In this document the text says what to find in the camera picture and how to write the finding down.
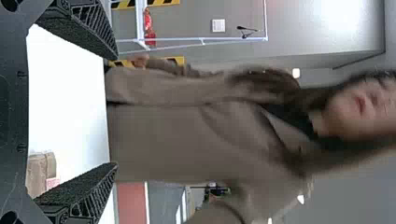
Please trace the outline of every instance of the cardboard box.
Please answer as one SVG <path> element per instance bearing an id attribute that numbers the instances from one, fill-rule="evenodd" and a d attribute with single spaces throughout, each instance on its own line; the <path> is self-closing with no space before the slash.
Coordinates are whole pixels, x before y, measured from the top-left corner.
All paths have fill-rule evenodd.
<path id="1" fill-rule="evenodd" d="M 47 180 L 56 177 L 55 154 L 38 154 L 29 156 L 26 168 L 26 188 L 32 198 L 46 192 Z"/>

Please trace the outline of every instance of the white metal shelf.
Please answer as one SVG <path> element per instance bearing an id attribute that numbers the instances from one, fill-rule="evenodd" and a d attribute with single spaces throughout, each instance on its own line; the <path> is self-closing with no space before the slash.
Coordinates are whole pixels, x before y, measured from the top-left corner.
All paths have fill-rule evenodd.
<path id="1" fill-rule="evenodd" d="M 119 3 L 123 2 L 122 0 L 111 0 L 111 3 Z M 117 39 L 117 43 L 136 43 L 142 49 L 138 50 L 129 50 L 120 52 L 120 55 L 125 54 L 133 54 L 138 52 L 146 52 L 146 51 L 158 51 L 165 49 L 184 49 L 191 47 L 199 47 L 199 46 L 209 46 L 209 45 L 224 45 L 224 44 L 240 44 L 240 43 L 254 43 L 254 42 L 263 42 L 268 41 L 267 34 L 267 18 L 266 18 L 266 3 L 265 0 L 262 0 L 264 6 L 264 22 L 265 22 L 265 36 L 264 37 L 168 37 L 168 38 L 145 38 L 144 31 L 144 10 L 148 6 L 147 0 L 136 0 L 135 1 L 135 15 L 136 15 L 136 38 L 131 39 Z M 146 41 L 157 41 L 157 42 L 172 42 L 172 41 L 197 41 L 199 43 L 196 44 L 179 44 L 168 47 L 158 47 L 151 49 L 145 43 Z"/>

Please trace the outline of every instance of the red fire extinguisher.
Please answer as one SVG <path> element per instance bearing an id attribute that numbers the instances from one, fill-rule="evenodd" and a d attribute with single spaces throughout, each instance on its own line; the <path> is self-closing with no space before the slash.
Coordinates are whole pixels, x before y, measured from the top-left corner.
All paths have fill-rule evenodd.
<path id="1" fill-rule="evenodd" d="M 148 7 L 146 7 L 143 15 L 145 21 L 145 38 L 146 39 L 156 38 L 157 35 L 155 34 L 155 31 L 152 27 L 152 18 Z M 150 47 L 155 47 L 157 45 L 157 42 L 155 40 L 146 41 L 146 45 Z"/>

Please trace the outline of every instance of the yellow and black hazard stripe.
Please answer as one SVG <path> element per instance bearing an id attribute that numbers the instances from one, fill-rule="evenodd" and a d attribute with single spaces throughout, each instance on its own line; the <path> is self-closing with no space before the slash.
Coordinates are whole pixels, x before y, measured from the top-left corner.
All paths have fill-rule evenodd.
<path id="1" fill-rule="evenodd" d="M 149 7 L 167 7 L 172 5 L 179 5 L 180 0 L 147 0 Z M 115 2 L 111 4 L 111 9 L 121 10 L 121 9 L 131 9 L 136 5 L 135 0 L 120 0 L 120 2 Z"/>
<path id="2" fill-rule="evenodd" d="M 183 56 L 179 56 L 179 57 L 166 57 L 164 58 L 170 62 L 173 62 L 177 65 L 183 65 L 185 63 L 185 59 Z"/>
<path id="3" fill-rule="evenodd" d="M 173 62 L 177 65 L 183 65 L 185 63 L 185 59 L 183 56 L 177 57 L 165 57 L 163 59 L 168 60 L 169 62 Z M 118 60 L 113 62 L 108 62 L 108 66 L 110 67 L 132 67 L 134 68 L 134 64 L 128 60 Z"/>

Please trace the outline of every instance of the coat collar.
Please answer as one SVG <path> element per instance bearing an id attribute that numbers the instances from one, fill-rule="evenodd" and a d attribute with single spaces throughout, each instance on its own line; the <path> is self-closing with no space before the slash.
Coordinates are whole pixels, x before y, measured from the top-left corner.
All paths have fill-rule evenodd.
<path id="1" fill-rule="evenodd" d="M 305 154 L 308 151 L 320 149 L 319 144 L 311 141 L 308 136 L 297 128 L 289 125 L 287 122 L 275 117 L 265 110 L 264 113 L 276 131 L 279 139 L 283 144 L 285 144 L 287 150 Z"/>

